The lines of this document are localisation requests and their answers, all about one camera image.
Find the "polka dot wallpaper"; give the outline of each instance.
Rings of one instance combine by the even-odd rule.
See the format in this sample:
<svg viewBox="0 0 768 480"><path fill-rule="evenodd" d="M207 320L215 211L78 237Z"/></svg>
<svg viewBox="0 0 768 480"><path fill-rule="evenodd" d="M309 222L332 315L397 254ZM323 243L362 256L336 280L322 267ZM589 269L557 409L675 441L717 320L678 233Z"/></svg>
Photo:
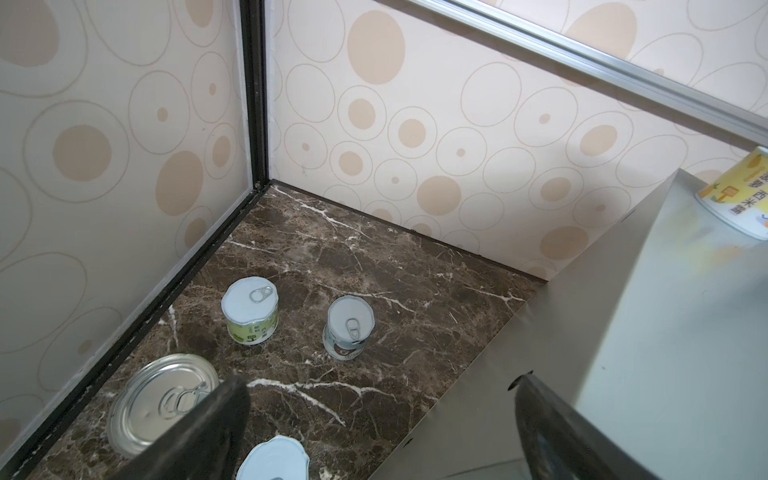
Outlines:
<svg viewBox="0 0 768 480"><path fill-rule="evenodd" d="M0 465L250 188L228 1L0 2Z"/></svg>
<svg viewBox="0 0 768 480"><path fill-rule="evenodd" d="M768 104L764 0L487 3ZM677 168L711 180L746 154L408 2L266 4L272 177L541 278Z"/></svg>
<svg viewBox="0 0 768 480"><path fill-rule="evenodd" d="M503 0L494 5L768 116L766 0Z"/></svg>

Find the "brown marble tile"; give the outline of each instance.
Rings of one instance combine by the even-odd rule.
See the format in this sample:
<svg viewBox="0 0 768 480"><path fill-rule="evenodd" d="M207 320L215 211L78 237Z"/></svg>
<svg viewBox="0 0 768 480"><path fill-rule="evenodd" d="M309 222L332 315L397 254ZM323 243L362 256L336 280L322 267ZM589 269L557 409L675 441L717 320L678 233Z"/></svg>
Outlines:
<svg viewBox="0 0 768 480"><path fill-rule="evenodd" d="M244 276L272 280L280 324L258 346L227 334L220 308ZM100 479L127 460L104 432L131 375L169 353L196 353L221 377L250 382L244 458L282 434L310 456L310 478L367 478L533 296L525 276L320 200L273 187L172 309L79 415L30 478ZM365 351L349 362L321 343L326 311L344 294L376 314Z"/></svg>

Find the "white can lid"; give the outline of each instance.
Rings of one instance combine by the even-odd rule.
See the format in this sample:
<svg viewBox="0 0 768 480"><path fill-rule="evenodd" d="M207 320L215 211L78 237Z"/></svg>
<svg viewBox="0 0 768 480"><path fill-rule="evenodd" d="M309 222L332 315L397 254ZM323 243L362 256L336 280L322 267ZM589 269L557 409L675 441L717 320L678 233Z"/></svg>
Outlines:
<svg viewBox="0 0 768 480"><path fill-rule="evenodd" d="M328 309L328 327L331 333L346 342L365 340L375 325L373 309L358 296L345 295L337 298Z"/></svg>
<svg viewBox="0 0 768 480"><path fill-rule="evenodd" d="M236 480L307 480L310 457L292 438L278 435L253 447L237 470Z"/></svg>
<svg viewBox="0 0 768 480"><path fill-rule="evenodd" d="M221 310L238 325L266 319L277 307L275 284L260 276L241 278L221 299Z"/></svg>

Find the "can label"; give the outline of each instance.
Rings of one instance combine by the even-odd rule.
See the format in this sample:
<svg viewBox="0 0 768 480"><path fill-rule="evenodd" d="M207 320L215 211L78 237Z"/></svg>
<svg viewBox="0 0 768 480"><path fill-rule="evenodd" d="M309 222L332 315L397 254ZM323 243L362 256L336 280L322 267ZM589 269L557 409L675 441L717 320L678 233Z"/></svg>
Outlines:
<svg viewBox="0 0 768 480"><path fill-rule="evenodd" d="M360 340L354 343L345 342L333 335L331 329L326 325L323 329L323 346L326 347L326 350L333 358L338 360L351 360L362 352L362 349L366 346L366 341Z"/></svg>
<svg viewBox="0 0 768 480"><path fill-rule="evenodd" d="M275 311L266 319L248 323L246 325L238 325L237 323L228 320L227 330L229 330L230 336L235 342L244 345L255 345L270 338L270 335L272 335L277 328L277 321L279 319L280 315L277 312L277 309L275 309Z"/></svg>
<svg viewBox="0 0 768 480"><path fill-rule="evenodd" d="M699 192L698 200L737 230L768 240L768 151L756 148Z"/></svg>

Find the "tin can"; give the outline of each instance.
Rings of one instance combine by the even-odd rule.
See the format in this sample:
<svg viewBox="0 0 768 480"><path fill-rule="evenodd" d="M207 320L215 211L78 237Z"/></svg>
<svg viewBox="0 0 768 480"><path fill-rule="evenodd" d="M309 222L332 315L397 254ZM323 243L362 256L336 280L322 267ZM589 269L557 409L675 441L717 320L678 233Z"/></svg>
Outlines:
<svg viewBox="0 0 768 480"><path fill-rule="evenodd" d="M235 480L307 480L310 457L298 440L278 435L253 447Z"/></svg>
<svg viewBox="0 0 768 480"><path fill-rule="evenodd" d="M368 302L354 295L342 296L328 309L323 346L337 360L354 359L365 348L374 326L376 320Z"/></svg>
<svg viewBox="0 0 768 480"><path fill-rule="evenodd" d="M758 147L697 195L736 230L768 240L768 149Z"/></svg>
<svg viewBox="0 0 768 480"><path fill-rule="evenodd" d="M124 457L135 457L218 386L214 366L201 356L175 353L155 360L112 402L109 444Z"/></svg>
<svg viewBox="0 0 768 480"><path fill-rule="evenodd" d="M221 299L227 331L235 342L256 345L270 338L277 328L277 288L260 276L241 278L230 285Z"/></svg>

